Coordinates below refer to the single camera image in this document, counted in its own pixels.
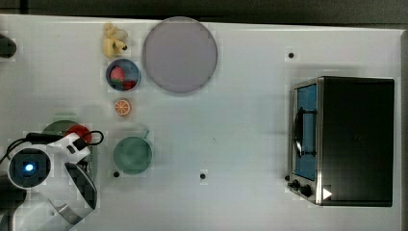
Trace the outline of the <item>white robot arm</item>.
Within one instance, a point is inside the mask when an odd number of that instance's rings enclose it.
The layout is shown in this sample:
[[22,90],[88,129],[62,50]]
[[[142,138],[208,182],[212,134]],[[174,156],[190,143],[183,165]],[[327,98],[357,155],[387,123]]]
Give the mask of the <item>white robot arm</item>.
[[1,231],[68,231],[97,205],[97,189],[78,163],[90,154],[87,142],[29,133],[6,149],[7,177],[26,193],[1,219]]

